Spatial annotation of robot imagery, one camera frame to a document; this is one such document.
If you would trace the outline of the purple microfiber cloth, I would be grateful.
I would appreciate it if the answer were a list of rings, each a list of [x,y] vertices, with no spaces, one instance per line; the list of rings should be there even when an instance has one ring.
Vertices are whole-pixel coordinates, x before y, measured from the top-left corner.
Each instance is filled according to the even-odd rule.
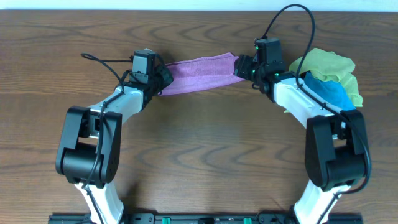
[[[234,75],[234,63],[237,59],[237,56],[228,52],[212,57],[169,63],[166,67],[174,80],[162,90],[162,95],[210,90],[241,82],[243,79]]]

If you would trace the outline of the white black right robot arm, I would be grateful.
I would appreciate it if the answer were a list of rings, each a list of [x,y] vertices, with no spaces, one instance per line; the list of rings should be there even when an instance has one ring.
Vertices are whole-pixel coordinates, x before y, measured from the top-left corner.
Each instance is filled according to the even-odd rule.
[[[329,223],[343,195],[364,189],[371,161],[364,117],[343,110],[311,90],[302,78],[283,69],[280,57],[240,55],[234,75],[252,81],[261,93],[287,109],[306,129],[308,184],[284,223]]]

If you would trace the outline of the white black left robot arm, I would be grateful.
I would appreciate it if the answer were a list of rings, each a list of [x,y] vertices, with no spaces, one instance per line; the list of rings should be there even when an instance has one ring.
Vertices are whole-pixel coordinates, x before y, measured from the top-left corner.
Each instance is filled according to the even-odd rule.
[[[146,74],[126,71],[129,81],[89,107],[72,106],[63,125],[55,169],[83,194],[86,223],[119,223],[124,205],[116,192],[123,124],[173,82],[165,65]]]

